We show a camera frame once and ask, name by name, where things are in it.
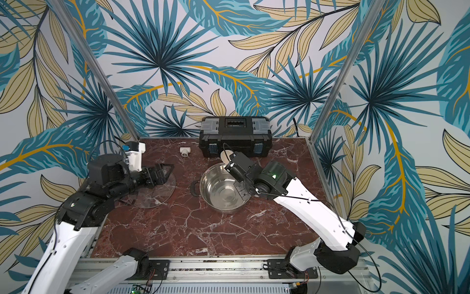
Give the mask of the stainless steel pot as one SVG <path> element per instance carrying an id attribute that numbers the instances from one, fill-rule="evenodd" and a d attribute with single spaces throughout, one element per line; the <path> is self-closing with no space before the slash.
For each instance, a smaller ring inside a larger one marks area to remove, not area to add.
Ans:
<path id="1" fill-rule="evenodd" d="M 208 168 L 199 180 L 190 185 L 190 193 L 201 197 L 219 213 L 232 214 L 240 210 L 250 199 L 243 183 L 235 180 L 225 170 L 226 164 L 219 163 Z"/>

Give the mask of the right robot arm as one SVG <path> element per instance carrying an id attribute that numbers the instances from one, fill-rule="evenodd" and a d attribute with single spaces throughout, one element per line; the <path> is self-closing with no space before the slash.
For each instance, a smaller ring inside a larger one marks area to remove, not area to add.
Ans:
<path id="1" fill-rule="evenodd" d="M 225 170 L 249 195 L 273 200 L 318 235 L 314 242 L 288 251 L 281 265 L 288 275 L 317 266 L 335 274 L 344 274 L 357 265 L 360 256 L 358 245 L 365 235 L 364 225 L 340 217 L 279 162 L 270 161 L 262 167 L 237 151 L 223 151 L 220 157 Z"/>

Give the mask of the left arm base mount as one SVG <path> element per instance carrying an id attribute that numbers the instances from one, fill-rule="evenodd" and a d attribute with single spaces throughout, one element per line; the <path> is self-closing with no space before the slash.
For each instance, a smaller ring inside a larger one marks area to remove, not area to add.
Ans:
<path id="1" fill-rule="evenodd" d="M 168 276 L 170 260 L 144 260 L 137 263 L 136 272 L 126 281 L 162 280 Z"/>

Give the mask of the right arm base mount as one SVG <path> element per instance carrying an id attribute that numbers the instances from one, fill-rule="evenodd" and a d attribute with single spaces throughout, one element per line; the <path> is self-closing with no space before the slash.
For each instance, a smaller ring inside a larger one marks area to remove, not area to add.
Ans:
<path id="1" fill-rule="evenodd" d="M 318 272 L 316 268 L 308 268 L 306 271 L 300 271 L 290 265 L 284 259 L 268 259 L 263 264 L 263 269 L 268 272 L 269 279 L 317 279 Z"/>

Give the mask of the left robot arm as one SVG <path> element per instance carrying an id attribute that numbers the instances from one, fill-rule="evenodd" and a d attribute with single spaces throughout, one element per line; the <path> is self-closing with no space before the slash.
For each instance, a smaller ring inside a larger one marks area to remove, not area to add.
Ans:
<path id="1" fill-rule="evenodd" d="M 131 248 L 88 280 L 69 285 L 77 263 L 116 203 L 143 188 L 164 185 L 174 166 L 141 166 L 141 154 L 104 154 L 88 163 L 88 177 L 58 209 L 54 232 L 43 257 L 23 290 L 25 294 L 106 294 L 121 282 L 149 280 L 156 269 L 148 254 Z"/>

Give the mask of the glass pot lid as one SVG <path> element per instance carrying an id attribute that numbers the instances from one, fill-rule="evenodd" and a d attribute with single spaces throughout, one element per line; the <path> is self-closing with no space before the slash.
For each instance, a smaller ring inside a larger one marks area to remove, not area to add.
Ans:
<path id="1" fill-rule="evenodd" d="M 175 189 L 176 179 L 173 173 L 170 172 L 165 184 L 151 188 L 143 188 L 136 194 L 124 197 L 121 203 L 142 209 L 157 208 L 169 201 Z"/>

